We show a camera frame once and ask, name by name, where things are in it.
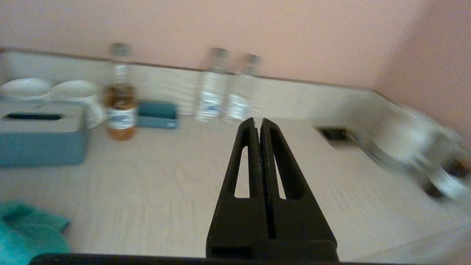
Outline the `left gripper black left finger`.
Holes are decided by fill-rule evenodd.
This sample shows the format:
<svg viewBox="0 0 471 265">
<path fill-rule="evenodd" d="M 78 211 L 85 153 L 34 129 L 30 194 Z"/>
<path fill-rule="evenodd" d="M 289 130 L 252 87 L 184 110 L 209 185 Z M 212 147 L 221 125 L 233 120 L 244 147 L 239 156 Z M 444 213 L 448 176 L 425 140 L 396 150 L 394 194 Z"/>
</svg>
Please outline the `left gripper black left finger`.
<svg viewBox="0 0 471 265">
<path fill-rule="evenodd" d="M 249 197 L 235 195 L 242 153 L 248 154 Z M 255 119 L 238 127 L 234 146 L 206 240 L 206 257 L 213 259 L 274 259 L 276 250 L 266 150 Z"/>
</svg>

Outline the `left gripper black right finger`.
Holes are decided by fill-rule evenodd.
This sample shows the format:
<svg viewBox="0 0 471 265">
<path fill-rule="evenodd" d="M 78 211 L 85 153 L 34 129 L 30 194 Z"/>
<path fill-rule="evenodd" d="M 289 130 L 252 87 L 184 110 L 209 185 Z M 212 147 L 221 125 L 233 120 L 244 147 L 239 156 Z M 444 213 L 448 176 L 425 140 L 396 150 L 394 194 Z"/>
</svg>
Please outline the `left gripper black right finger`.
<svg viewBox="0 0 471 265">
<path fill-rule="evenodd" d="M 337 261 L 337 240 L 280 127 L 263 119 L 262 179 L 269 243 L 280 258 Z"/>
</svg>

